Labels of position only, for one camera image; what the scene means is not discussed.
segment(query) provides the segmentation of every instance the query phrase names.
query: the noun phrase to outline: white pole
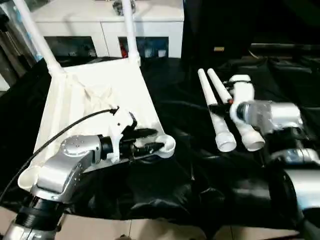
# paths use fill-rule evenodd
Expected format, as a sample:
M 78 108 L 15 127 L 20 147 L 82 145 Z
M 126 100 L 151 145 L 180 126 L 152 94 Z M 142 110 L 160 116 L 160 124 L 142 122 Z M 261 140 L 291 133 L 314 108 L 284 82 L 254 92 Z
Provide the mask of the white pole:
M 126 27 L 126 39 L 129 47 L 129 60 L 137 61 L 138 65 L 141 65 L 140 55 L 137 48 L 134 18 L 132 14 L 131 1 L 122 0 L 123 15 Z
M 232 99 L 230 93 L 225 88 L 224 84 L 221 82 L 220 78 L 212 68 L 208 70 L 208 75 L 222 102 L 226 104 L 228 100 Z M 235 122 L 235 126 L 241 135 L 243 145 L 248 151 L 257 151 L 265 145 L 265 140 L 263 139 L 263 137 L 259 132 L 254 130 L 251 125 Z
M 63 68 L 55 59 L 47 41 L 40 33 L 36 23 L 33 21 L 26 2 L 24 0 L 13 0 L 13 2 L 21 14 L 24 27 L 26 28 L 28 33 L 30 33 L 33 43 L 40 50 L 47 64 L 50 75 L 53 77 L 53 73 L 63 73 Z
M 198 70 L 198 76 L 200 78 L 206 104 L 218 104 L 214 92 L 210 87 L 205 71 L 202 68 Z M 218 149 L 221 152 L 230 152 L 234 150 L 237 146 L 237 142 L 233 134 L 229 131 L 228 126 L 223 117 L 213 114 L 210 110 L 209 113 L 214 127 L 216 135 L 215 142 Z

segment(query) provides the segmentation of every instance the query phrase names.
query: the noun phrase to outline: cabinet door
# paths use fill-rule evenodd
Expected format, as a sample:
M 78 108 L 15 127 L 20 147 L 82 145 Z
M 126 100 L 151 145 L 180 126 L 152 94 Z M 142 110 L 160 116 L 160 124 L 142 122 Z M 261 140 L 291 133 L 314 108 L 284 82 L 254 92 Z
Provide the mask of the cabinet door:
M 122 57 L 119 38 L 127 36 L 124 22 L 102 22 L 105 42 L 110 57 Z M 168 37 L 169 58 L 181 57 L 181 46 L 184 23 L 173 22 L 134 22 L 136 37 Z
M 109 56 L 100 22 L 37 22 L 37 25 L 44 37 L 66 37 L 67 42 L 76 37 L 82 37 L 79 39 L 83 42 L 86 40 L 83 37 L 90 37 L 97 57 Z

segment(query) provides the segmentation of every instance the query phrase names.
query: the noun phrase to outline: shelf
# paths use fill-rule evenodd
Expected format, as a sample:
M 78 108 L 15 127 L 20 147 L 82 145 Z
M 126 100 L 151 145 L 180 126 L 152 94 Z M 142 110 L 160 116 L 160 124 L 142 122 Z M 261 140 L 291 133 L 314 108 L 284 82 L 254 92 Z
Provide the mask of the shelf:
M 53 0 L 32 13 L 37 23 L 51 22 L 124 22 L 112 4 L 104 0 Z M 183 22 L 182 0 L 137 0 L 136 22 Z

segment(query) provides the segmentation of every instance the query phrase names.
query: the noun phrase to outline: floor tile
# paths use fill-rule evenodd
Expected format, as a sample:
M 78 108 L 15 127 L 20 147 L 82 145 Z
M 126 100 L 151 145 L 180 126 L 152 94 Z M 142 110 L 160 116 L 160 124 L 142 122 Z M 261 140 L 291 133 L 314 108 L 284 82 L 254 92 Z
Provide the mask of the floor tile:
M 294 230 L 259 227 L 232 226 L 231 229 L 233 240 L 265 240 L 297 234 Z
M 181 226 L 166 221 L 132 220 L 132 240 L 205 240 L 203 231 L 195 226 Z
M 215 234 L 214 240 L 233 240 L 230 226 L 223 226 Z
M 0 207 L 0 233 L 7 231 L 11 221 L 16 217 Z M 106 220 L 74 215 L 66 215 L 62 230 L 56 234 L 56 240 L 115 240 L 121 235 L 129 235 L 131 221 Z

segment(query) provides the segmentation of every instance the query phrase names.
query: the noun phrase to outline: black fabric backdrop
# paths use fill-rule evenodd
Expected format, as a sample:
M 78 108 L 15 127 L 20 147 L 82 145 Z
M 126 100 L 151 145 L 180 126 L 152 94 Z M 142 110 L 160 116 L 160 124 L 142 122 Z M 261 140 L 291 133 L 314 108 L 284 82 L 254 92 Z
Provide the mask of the black fabric backdrop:
M 319 138 L 320 110 L 314 108 L 320 107 L 319 67 L 308 58 L 242 59 L 215 70 L 222 80 L 250 75 L 256 99 L 296 103 L 309 134 Z M 94 183 L 69 213 L 117 220 L 164 218 L 200 226 L 208 235 L 224 224 L 296 227 L 273 207 L 259 152 L 248 153 L 239 134 L 235 151 L 218 152 L 197 68 L 182 67 L 179 59 L 143 63 L 141 71 L 162 126 L 176 139 L 175 154 L 153 158 L 154 164 L 131 162 L 95 171 Z M 0 98 L 1 190 L 33 152 L 49 85 L 41 61 Z M 228 125 L 237 132 L 232 122 Z M 4 205 L 16 211 L 26 195 L 16 187 Z

